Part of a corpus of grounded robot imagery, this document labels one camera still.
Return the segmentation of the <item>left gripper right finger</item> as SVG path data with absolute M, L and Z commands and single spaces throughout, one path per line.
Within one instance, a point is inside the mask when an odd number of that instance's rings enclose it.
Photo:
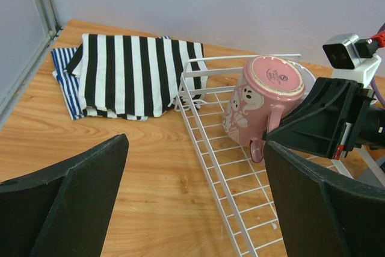
M 263 155 L 288 256 L 384 256 L 384 189 L 275 141 Z

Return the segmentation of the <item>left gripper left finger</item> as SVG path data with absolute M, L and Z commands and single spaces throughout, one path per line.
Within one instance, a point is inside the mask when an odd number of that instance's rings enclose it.
M 1 182 L 1 256 L 100 256 L 128 150 L 116 135 Z

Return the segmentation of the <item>lilac grey mug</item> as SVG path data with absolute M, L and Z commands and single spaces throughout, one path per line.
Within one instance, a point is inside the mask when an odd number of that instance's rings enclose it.
M 300 72 L 302 78 L 303 78 L 303 82 L 304 82 L 304 85 L 305 85 L 305 91 L 304 91 L 304 94 L 303 96 L 301 97 L 301 100 L 305 100 L 305 98 L 308 96 L 308 94 L 310 93 L 315 81 L 316 81 L 316 78 L 314 77 L 314 75 L 312 74 L 311 71 L 309 71 L 306 67 L 298 64 L 298 63 L 295 63 L 295 62 L 291 62 L 294 67 Z

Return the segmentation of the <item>pink ghost mug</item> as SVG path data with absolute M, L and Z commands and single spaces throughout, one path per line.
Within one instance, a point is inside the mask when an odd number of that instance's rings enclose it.
M 280 57 L 261 55 L 247 61 L 223 116 L 227 135 L 263 161 L 263 134 L 278 128 L 305 92 L 300 71 Z

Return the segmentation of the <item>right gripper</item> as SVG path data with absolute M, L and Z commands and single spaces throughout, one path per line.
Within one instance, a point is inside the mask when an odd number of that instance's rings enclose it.
M 332 158 L 341 143 L 343 130 L 351 124 L 343 150 L 368 146 L 384 149 L 384 108 L 371 105 L 374 91 L 356 81 L 317 78 L 311 91 L 271 132 L 265 141 L 289 149 Z

